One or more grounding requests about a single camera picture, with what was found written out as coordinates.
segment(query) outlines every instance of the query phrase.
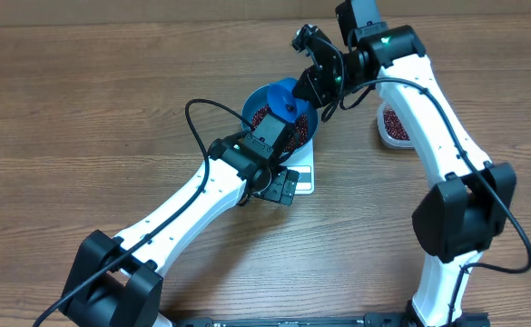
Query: wooden table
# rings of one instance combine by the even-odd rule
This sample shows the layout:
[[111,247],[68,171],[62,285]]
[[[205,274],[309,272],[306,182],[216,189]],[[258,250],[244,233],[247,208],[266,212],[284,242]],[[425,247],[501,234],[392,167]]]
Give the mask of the wooden table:
[[[29,326],[61,294],[78,245],[139,221],[201,163],[184,104],[241,110],[256,88],[299,76],[289,41],[304,21],[0,28],[0,326]],[[336,43],[334,20],[318,24]],[[510,162],[513,211],[531,237],[531,15],[389,19],[427,46],[457,115],[495,162]],[[410,215],[421,163],[389,151],[379,99],[338,111],[315,139],[316,192],[291,207],[253,201],[212,223],[164,283],[173,318],[343,316],[402,311],[423,251]],[[193,110],[209,144],[239,122]],[[484,256],[518,266],[511,226]],[[476,271],[464,308],[531,325],[531,273]],[[57,313],[46,326],[71,326]]]

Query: blue bowl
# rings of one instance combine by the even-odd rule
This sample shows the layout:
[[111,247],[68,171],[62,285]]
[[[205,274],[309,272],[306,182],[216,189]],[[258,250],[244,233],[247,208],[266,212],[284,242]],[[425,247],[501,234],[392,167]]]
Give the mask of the blue bowl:
[[[264,107],[268,104],[267,101],[267,93],[269,92],[269,85],[265,85],[257,89],[255,92],[253,92],[247,101],[245,102],[245,105],[243,106],[243,110],[241,111],[241,115],[243,118],[247,119],[248,121],[251,121],[253,119],[253,116],[259,109]],[[313,136],[318,131],[318,112],[311,106],[311,104],[308,103],[309,108],[304,112],[308,116],[308,137],[305,144],[311,142],[313,139]],[[250,128],[245,123],[241,123],[241,128],[244,131],[249,131]],[[305,146],[305,144],[295,150],[295,154],[301,150]]]

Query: red beans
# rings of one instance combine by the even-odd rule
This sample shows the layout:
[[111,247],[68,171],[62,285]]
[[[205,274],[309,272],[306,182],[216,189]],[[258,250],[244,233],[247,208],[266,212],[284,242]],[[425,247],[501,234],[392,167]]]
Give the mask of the red beans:
[[384,110],[384,125],[386,126],[386,132],[393,139],[401,141],[410,140],[407,131],[402,127],[402,123],[398,119],[398,116],[396,116],[396,113],[394,110],[390,109],[390,107],[387,107],[386,110]]
[[[261,109],[259,109],[257,111],[257,113],[255,113],[253,115],[253,118],[252,118],[252,123],[253,123],[253,126],[257,127],[259,126],[259,124],[261,124],[261,122],[263,121],[263,118],[265,118],[265,116],[267,115],[267,113],[269,112],[270,110],[270,107],[269,105],[265,105],[264,107],[262,107]],[[297,121],[295,121],[295,132],[297,132],[299,135],[300,135],[300,139],[298,141],[298,145],[296,147],[295,145],[295,139],[292,138],[291,141],[287,144],[287,146],[285,147],[285,152],[288,153],[288,152],[291,152],[297,148],[300,148],[302,147],[307,141],[308,141],[308,131],[309,131],[309,122],[308,122],[308,116],[305,115],[305,114],[302,114]]]

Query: white container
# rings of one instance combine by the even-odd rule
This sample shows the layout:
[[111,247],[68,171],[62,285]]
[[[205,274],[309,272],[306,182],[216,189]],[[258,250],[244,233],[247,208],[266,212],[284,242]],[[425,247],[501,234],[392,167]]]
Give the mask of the white container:
[[388,135],[388,132],[386,131],[386,125],[384,124],[384,112],[388,109],[391,109],[390,104],[388,104],[387,102],[383,102],[378,108],[378,112],[377,112],[378,131],[380,133],[380,138],[382,139],[382,143],[390,149],[407,149],[407,150],[414,149],[412,142],[397,140],[393,138],[392,136]]

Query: beige wall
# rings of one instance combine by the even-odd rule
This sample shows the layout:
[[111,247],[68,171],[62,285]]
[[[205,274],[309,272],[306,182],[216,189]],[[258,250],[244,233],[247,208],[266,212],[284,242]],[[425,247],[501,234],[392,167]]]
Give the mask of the beige wall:
[[[334,16],[342,0],[0,0],[0,26]],[[378,0],[383,15],[531,13],[531,0]]]

